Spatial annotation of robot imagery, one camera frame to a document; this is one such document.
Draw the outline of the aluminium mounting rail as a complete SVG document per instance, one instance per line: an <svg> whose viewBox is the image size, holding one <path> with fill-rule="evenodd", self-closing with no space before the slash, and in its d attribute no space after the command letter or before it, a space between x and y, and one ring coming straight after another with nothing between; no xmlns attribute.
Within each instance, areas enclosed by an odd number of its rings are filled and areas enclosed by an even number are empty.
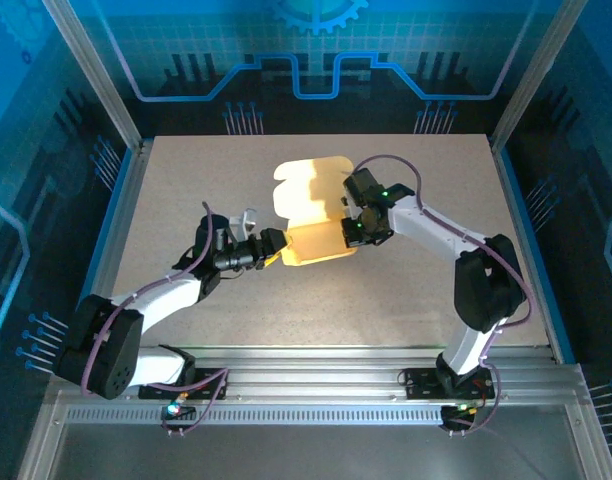
<svg viewBox="0 0 612 480"><path fill-rule="evenodd" d="M431 368L437 348L202 347L199 365L226 367L226 400L234 404L386 404L406 399L401 370ZM503 406L588 404L578 365L558 364L545 346L495 347Z"/></svg>

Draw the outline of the aluminium frame post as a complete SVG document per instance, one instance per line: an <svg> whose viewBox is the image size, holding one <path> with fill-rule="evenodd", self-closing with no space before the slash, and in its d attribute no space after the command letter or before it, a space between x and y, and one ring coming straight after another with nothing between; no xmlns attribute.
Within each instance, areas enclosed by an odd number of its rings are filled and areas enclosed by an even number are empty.
<svg viewBox="0 0 612 480"><path fill-rule="evenodd" d="M120 137L139 152L142 136L69 0L41 0Z"/></svg>
<svg viewBox="0 0 612 480"><path fill-rule="evenodd" d="M501 154L588 1L562 0L491 136L490 147L494 156Z"/></svg>

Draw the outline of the small LED controller board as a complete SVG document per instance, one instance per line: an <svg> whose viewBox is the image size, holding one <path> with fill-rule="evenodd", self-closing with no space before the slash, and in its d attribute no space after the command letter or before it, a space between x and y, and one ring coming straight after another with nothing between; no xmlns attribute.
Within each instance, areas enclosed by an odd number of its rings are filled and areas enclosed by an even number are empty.
<svg viewBox="0 0 612 480"><path fill-rule="evenodd" d="M486 406L485 399L473 400L465 403L458 403L452 406L441 407L441 419L444 423L464 420L473 423L477 412Z"/></svg>
<svg viewBox="0 0 612 480"><path fill-rule="evenodd" d="M161 419L165 422L191 421L197 416L197 409L193 405L186 405L173 401L162 408Z"/></svg>

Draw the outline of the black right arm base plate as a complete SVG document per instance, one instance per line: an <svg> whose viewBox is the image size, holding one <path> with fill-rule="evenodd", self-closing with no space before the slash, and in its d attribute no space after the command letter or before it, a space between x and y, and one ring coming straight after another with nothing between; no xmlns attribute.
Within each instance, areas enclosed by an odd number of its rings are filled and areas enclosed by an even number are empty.
<svg viewBox="0 0 612 480"><path fill-rule="evenodd" d="M397 376L408 400L492 400L494 382L488 369L456 376L438 368L406 368Z"/></svg>

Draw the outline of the grey metal panel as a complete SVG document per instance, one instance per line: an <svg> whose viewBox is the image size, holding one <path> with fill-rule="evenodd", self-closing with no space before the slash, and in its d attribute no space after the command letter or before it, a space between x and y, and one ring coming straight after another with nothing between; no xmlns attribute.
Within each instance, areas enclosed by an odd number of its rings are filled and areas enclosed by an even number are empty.
<svg viewBox="0 0 612 480"><path fill-rule="evenodd" d="M5 480L612 480L612 445L559 407L504 407L478 432L435 426L41 426L23 402L1 444Z"/></svg>

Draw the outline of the yellow paper box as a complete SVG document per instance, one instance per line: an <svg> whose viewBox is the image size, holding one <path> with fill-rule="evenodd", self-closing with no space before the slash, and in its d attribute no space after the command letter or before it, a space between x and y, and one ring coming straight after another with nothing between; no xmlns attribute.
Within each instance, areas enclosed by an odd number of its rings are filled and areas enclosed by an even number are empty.
<svg viewBox="0 0 612 480"><path fill-rule="evenodd" d="M349 215L343 182L353 168L347 157L329 156L288 161L275 169L274 211L287 220L289 239L281 252L284 265L305 266L357 252L346 245L342 230Z"/></svg>

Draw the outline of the aluminium side rail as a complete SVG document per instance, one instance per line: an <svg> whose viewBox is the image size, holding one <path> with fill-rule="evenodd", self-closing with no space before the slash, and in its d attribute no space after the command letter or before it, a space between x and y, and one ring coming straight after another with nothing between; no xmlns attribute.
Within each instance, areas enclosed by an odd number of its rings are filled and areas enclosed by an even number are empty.
<svg viewBox="0 0 612 480"><path fill-rule="evenodd" d="M570 339L529 218L517 175L505 147L493 154L501 186L524 259L524 278L530 281L535 310L541 314L549 345L558 363L576 364Z"/></svg>
<svg viewBox="0 0 612 480"><path fill-rule="evenodd" d="M91 294L104 298L112 294L152 145L152 140L145 140L135 150L127 149L124 154L71 316L70 328L75 329L75 335L82 330L77 311L84 299Z"/></svg>

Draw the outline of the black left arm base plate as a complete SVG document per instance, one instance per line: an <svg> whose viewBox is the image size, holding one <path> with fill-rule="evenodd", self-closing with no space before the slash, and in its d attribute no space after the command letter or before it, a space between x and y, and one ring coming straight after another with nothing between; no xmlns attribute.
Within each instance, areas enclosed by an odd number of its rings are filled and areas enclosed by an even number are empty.
<svg viewBox="0 0 612 480"><path fill-rule="evenodd" d="M218 385L221 385L221 388L218 392L217 399L223 400L227 393L228 379L220 381L220 376L213 379L211 382L205 383L201 388L190 391L188 389L189 385L198 383L203 381L215 374L219 373L219 368L196 368L194 372L194 376L190 380L184 380L182 385L185 387L185 390L188 392L187 400L189 401L199 401L199 400L209 400ZM167 390L162 390L150 386L140 386L138 397L140 399L146 400L167 400L173 401L176 400L180 395L180 392L172 392Z"/></svg>

